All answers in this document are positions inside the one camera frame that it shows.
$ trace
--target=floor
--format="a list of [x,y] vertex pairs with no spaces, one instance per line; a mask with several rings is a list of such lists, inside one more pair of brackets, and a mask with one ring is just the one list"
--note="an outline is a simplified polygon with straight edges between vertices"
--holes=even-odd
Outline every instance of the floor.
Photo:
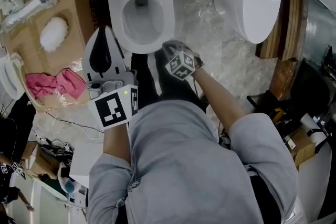
[[[174,0],[176,31],[175,38],[189,45],[201,54],[205,69],[225,86],[247,111],[252,111],[246,100],[250,94],[265,92],[270,84],[276,61],[260,60],[255,56],[256,45],[239,37],[226,22],[216,13],[213,0]],[[125,53],[125,62],[130,63],[131,54]],[[149,67],[157,82],[157,72],[153,55],[149,56]],[[6,107],[10,99],[0,89],[2,104]],[[98,129],[86,106],[72,106],[51,111],[54,117],[76,122]],[[207,114],[212,118],[214,126],[218,119],[211,108]],[[59,139],[75,146],[76,141],[99,143],[102,133],[90,128],[82,128],[74,124],[61,123],[52,116],[42,113],[34,119],[31,140],[43,142],[43,137],[51,140]]]

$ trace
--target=white fluffy object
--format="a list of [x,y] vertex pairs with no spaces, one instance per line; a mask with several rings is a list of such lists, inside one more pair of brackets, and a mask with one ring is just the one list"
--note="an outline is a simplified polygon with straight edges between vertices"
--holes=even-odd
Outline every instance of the white fluffy object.
[[68,25],[65,20],[59,17],[51,18],[45,28],[42,30],[40,42],[47,52],[57,49],[64,41],[68,33]]

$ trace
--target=cardboard box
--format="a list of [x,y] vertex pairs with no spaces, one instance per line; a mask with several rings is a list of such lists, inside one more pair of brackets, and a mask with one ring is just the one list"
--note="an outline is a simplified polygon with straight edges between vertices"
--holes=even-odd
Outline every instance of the cardboard box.
[[[50,19],[56,16],[65,19],[68,34],[56,51],[48,53],[40,44],[40,34]],[[55,7],[40,11],[6,34],[5,45],[10,54],[17,52],[22,56],[24,74],[47,73],[56,76],[63,68],[71,68],[83,77],[81,58],[87,41],[99,26],[110,24],[107,0],[59,0]],[[43,106],[34,106],[37,112],[44,112],[86,104],[89,100],[87,91],[77,100],[68,94],[55,92],[39,99]]]
[[292,140],[296,145],[295,150],[290,150],[295,162],[295,166],[314,157],[315,155],[315,143],[311,142],[305,130],[300,127],[291,134]]
[[47,174],[51,179],[57,179],[59,162],[44,153],[37,142],[28,142],[21,158],[21,165],[28,175],[38,177]]

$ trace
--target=gray sweatshirt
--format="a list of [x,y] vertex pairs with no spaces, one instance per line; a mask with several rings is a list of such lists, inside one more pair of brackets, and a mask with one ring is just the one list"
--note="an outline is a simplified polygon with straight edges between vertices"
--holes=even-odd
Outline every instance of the gray sweatshirt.
[[204,112],[185,101],[148,105],[130,123],[132,166],[103,154],[90,172],[89,224],[128,222],[263,223],[246,167],[265,181],[287,218],[297,170],[270,118],[247,115],[229,130],[232,151],[218,145]]

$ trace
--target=pink cloth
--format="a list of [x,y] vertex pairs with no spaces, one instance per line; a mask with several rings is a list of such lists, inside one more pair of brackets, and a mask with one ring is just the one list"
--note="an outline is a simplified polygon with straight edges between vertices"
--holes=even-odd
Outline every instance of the pink cloth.
[[27,88],[35,99],[48,94],[53,94],[55,89],[60,94],[68,93],[78,99],[86,88],[85,82],[70,68],[63,69],[56,77],[44,73],[26,75]]

